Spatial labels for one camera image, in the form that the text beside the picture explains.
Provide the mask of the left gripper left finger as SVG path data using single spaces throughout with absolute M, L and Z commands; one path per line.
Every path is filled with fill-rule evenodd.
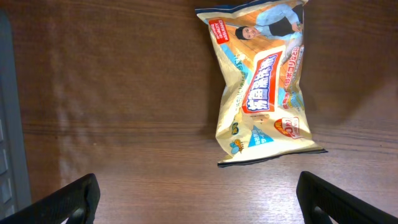
M 1 220 L 1 224 L 93 224 L 100 200 L 94 174 L 86 174 L 58 191 Z

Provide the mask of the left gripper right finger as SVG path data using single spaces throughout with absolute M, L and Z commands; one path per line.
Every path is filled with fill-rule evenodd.
M 296 194 L 305 223 L 397 223 L 397 217 L 309 171 L 300 173 Z

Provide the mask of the cream wet wipes pack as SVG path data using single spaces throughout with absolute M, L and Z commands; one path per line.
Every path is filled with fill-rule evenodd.
M 304 6 L 251 1 L 195 11 L 226 83 L 215 134 L 226 153 L 219 167 L 324 151 L 312 138 L 299 86 Z

